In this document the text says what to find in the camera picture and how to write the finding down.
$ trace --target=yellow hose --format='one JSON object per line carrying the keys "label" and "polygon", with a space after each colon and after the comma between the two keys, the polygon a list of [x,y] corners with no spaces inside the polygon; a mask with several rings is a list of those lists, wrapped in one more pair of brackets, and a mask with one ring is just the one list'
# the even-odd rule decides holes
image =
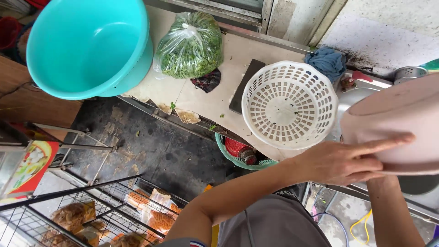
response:
{"label": "yellow hose", "polygon": [[[367,244],[367,243],[369,242],[369,232],[367,231],[367,220],[369,219],[369,217],[370,217],[371,215],[372,215],[372,210],[370,210],[369,213],[368,213],[367,215],[363,216],[359,221],[355,222],[355,223],[351,226],[351,229],[350,229],[351,235],[352,235],[352,237],[354,237],[354,239],[357,240],[360,244]],[[364,228],[366,229],[366,235],[367,235],[367,241],[366,241],[365,243],[363,243],[363,242],[361,242],[360,240],[358,240],[358,239],[354,236],[354,234],[352,234],[352,228],[353,228],[356,224],[360,223],[360,222],[361,222],[362,220],[364,220],[364,219],[366,219],[366,220],[364,221]]]}

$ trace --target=white plastic basket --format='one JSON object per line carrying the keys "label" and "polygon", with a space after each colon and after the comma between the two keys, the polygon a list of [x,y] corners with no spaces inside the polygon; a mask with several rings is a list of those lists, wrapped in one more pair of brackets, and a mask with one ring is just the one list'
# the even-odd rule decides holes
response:
{"label": "white plastic basket", "polygon": [[281,61],[247,83],[242,115],[252,133],[279,149],[304,149],[330,132],[338,98],[330,80],[311,65]]}

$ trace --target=person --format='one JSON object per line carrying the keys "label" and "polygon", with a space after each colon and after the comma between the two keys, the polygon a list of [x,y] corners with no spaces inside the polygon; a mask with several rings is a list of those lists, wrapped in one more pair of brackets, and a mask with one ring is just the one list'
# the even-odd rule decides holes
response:
{"label": "person", "polygon": [[193,199],[159,246],[210,246],[212,226],[220,224],[219,247],[329,247],[293,193],[272,194],[308,181],[332,185],[367,181],[377,246],[424,246],[398,178],[377,172],[383,164],[372,155],[414,139],[403,134],[358,145],[322,142],[276,165],[232,179]]}

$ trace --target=red faucet handle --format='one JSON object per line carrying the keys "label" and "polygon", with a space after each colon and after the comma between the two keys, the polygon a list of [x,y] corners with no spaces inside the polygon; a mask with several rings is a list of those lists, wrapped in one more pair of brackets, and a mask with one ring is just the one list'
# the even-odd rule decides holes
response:
{"label": "red faucet handle", "polygon": [[366,80],[368,82],[373,82],[374,81],[370,77],[368,77],[365,74],[361,73],[360,71],[354,71],[354,73],[352,73],[352,79],[353,80],[362,79],[362,80]]}

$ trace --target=green herbs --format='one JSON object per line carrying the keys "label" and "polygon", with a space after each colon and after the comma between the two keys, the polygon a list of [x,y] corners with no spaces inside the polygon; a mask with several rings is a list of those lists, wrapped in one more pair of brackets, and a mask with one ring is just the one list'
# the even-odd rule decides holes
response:
{"label": "green herbs", "polygon": [[177,79],[198,78],[223,62],[221,30],[212,15],[179,13],[154,55],[154,70]]}

